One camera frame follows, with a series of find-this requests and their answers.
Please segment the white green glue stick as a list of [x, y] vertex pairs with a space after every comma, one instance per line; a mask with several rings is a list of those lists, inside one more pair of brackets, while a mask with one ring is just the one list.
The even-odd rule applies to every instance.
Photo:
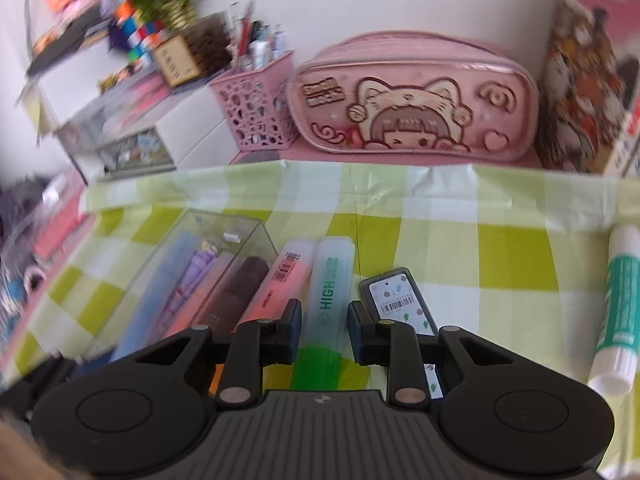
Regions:
[[634, 386], [639, 362], [638, 226], [612, 229], [604, 307], [588, 386], [601, 396], [623, 396]]

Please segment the purple pen in box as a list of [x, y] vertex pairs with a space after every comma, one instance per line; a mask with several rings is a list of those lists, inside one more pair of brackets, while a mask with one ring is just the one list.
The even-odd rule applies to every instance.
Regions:
[[190, 298], [192, 292], [204, 280], [219, 255], [219, 249], [210, 241], [204, 240], [201, 247], [191, 256], [186, 270], [180, 276], [177, 285], [171, 292], [165, 307], [160, 312], [160, 317], [154, 324], [150, 339], [160, 339], [171, 322], [175, 319], [181, 308]]

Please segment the white desktop drawer organizer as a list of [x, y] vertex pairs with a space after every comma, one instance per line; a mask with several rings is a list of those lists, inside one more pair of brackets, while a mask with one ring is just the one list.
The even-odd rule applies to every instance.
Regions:
[[114, 88], [98, 84], [124, 67], [105, 40], [29, 78], [18, 98], [35, 109], [88, 183], [172, 170], [226, 166], [239, 155], [207, 80], [171, 89], [154, 66]]

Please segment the colourful comic book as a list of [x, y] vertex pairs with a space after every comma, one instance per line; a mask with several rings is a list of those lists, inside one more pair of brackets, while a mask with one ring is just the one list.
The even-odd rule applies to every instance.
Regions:
[[639, 146], [639, 0], [558, 0], [540, 82], [547, 169], [621, 177]]

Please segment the clear plastic pen box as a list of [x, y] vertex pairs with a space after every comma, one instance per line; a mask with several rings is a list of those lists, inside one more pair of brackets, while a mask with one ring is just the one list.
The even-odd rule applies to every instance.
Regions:
[[262, 221], [188, 209], [137, 270], [81, 356], [119, 359], [184, 330], [248, 257], [273, 263]]

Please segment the blue pen in box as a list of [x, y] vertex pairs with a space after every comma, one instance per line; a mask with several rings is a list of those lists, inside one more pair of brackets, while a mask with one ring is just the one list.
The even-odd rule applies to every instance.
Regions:
[[112, 353], [112, 362], [146, 346], [149, 334], [199, 242], [200, 238], [192, 232], [180, 231], [163, 252], [160, 263], [155, 268], [122, 338]]

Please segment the pink perforated pen basket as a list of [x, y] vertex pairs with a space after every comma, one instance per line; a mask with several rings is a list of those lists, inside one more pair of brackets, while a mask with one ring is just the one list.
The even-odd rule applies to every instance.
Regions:
[[260, 70], [228, 70], [209, 83], [241, 151], [282, 150], [297, 139], [286, 98], [293, 72], [293, 52], [288, 51]]

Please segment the black correction tape dispenser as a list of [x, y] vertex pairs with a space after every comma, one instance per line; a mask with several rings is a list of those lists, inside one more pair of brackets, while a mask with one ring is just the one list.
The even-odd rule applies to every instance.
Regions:
[[384, 340], [387, 401], [402, 408], [423, 408], [439, 398], [439, 385], [430, 384], [427, 374], [435, 365], [424, 361], [419, 344], [421, 336], [436, 342], [438, 328], [411, 272], [397, 268], [366, 278], [358, 289], [375, 335]]

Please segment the green highlighter pen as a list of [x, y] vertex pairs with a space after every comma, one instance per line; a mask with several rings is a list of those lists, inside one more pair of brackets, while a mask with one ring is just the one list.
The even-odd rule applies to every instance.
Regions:
[[292, 390], [337, 389], [354, 261], [355, 244], [349, 237], [329, 236], [318, 244], [304, 305]]

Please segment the colourful rubik cube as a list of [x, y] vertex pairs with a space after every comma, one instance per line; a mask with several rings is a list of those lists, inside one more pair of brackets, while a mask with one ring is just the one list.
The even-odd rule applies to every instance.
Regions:
[[117, 7], [114, 18], [116, 26], [126, 39], [130, 61], [150, 64], [152, 52], [160, 46], [165, 36], [162, 23], [146, 22], [142, 12], [129, 0], [125, 0]]

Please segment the pink orange highlighter pen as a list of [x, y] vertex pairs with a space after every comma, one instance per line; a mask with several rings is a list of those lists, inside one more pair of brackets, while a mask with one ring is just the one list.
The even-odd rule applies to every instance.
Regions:
[[[269, 264], [263, 258], [268, 263], [269, 271], [230, 334], [245, 322], [261, 318], [278, 320], [288, 300], [299, 298], [310, 273], [316, 249], [315, 240], [293, 238], [284, 245], [273, 263]], [[224, 338], [224, 336], [216, 337], [213, 333], [212, 335], [214, 340]]]

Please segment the dark brown pen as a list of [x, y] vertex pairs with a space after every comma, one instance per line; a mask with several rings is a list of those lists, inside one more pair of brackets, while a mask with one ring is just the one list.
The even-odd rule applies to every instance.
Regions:
[[230, 334], [268, 271], [268, 263], [263, 258], [246, 258], [221, 288], [209, 295], [195, 319], [196, 324], [208, 326], [216, 337]]

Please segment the pink cat pencil case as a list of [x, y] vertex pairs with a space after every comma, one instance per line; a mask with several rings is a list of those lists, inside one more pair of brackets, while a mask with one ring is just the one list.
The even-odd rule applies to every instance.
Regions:
[[513, 162], [533, 146], [536, 82], [503, 50], [430, 32], [368, 32], [299, 65], [288, 109], [328, 153]]

